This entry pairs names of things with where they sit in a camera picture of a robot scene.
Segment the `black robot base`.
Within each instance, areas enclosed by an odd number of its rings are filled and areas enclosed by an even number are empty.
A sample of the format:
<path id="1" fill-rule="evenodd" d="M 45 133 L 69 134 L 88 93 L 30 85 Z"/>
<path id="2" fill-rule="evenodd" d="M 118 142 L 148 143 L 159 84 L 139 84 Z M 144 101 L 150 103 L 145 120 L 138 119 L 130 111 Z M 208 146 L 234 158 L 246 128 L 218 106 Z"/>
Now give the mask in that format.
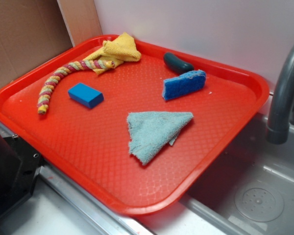
<path id="1" fill-rule="evenodd" d="M 33 195 L 42 161 L 23 138 L 0 135 L 0 219 Z"/>

